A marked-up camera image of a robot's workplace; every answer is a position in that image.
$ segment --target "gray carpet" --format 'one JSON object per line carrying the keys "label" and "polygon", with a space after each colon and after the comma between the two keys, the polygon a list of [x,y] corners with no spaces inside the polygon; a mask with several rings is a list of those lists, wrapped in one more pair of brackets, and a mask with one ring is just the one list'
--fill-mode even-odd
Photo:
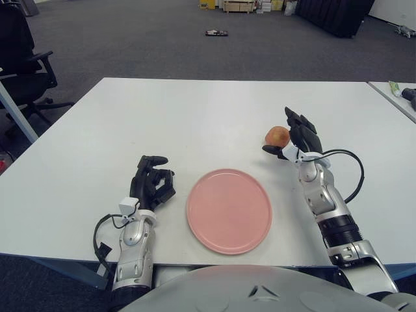
{"label": "gray carpet", "polygon": [[[59,85],[46,95],[55,102],[77,101],[103,77],[416,81],[416,39],[374,18],[354,39],[340,39],[298,16],[225,14],[200,10],[197,0],[52,0],[38,8],[28,21],[36,50],[54,52]],[[205,37],[208,29],[229,37]],[[31,123],[47,129],[37,116]],[[1,135],[8,126],[2,114]],[[28,146],[21,133],[0,142],[16,155]]]}

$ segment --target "white table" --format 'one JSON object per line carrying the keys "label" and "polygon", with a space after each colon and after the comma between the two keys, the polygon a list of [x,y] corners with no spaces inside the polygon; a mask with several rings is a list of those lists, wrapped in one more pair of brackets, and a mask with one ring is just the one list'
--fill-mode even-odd
{"label": "white table", "polygon": [[[97,221],[118,213],[141,155],[169,158],[176,195],[157,209],[154,261],[170,265],[330,265],[296,169],[261,146],[284,107],[305,114],[325,150],[346,148],[365,166],[349,205],[384,263],[416,262],[413,229],[415,125],[366,83],[175,81],[104,78],[0,177],[0,252],[96,261]],[[347,196],[359,168],[334,156],[335,186]],[[236,168],[264,186],[273,206],[267,238],[237,256],[206,249],[191,233],[185,202],[205,173]],[[117,261],[119,230],[98,240]]]}
{"label": "white table", "polygon": [[[393,93],[391,93],[389,83],[369,82],[369,84],[416,124],[416,110],[411,107],[410,101],[403,97],[395,97]],[[405,88],[415,89],[416,83],[399,83],[398,86],[400,87],[400,91],[403,91]]]}

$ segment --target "black office chair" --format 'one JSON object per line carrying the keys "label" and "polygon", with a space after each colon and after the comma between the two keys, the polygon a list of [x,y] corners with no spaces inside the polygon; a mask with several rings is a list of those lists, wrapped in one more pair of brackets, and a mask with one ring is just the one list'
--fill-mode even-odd
{"label": "black office chair", "polygon": [[[34,42],[25,16],[15,6],[0,4],[0,68],[3,69],[0,76],[7,76],[0,79],[0,82],[16,105],[26,105],[21,109],[26,118],[36,114],[45,123],[52,125],[40,111],[72,106],[74,103],[52,104],[53,100],[49,98],[35,103],[47,89],[56,87],[58,83],[48,61],[52,51],[34,55],[33,48]],[[46,73],[37,72],[42,69],[39,60],[42,61]],[[10,135],[16,128],[14,125],[6,135]]]}

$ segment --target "cardboard box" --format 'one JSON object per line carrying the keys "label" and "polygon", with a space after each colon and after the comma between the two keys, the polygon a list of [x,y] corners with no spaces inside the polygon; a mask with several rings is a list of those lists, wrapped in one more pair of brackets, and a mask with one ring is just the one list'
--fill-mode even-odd
{"label": "cardboard box", "polygon": [[215,0],[200,0],[200,8],[214,10]]}
{"label": "cardboard box", "polygon": [[282,11],[283,0],[272,0],[272,11]]}
{"label": "cardboard box", "polygon": [[240,3],[238,2],[224,2],[224,11],[226,12],[240,12]]}
{"label": "cardboard box", "polygon": [[240,12],[251,12],[253,5],[251,3],[240,3]]}

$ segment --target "pink plate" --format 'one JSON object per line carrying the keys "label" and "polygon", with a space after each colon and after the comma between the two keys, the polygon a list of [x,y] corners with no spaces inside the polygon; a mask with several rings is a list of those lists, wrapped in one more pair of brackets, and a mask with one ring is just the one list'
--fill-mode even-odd
{"label": "pink plate", "polygon": [[205,174],[190,192],[187,215],[196,238],[226,255],[254,249],[272,223],[265,190],[252,176],[233,169]]}

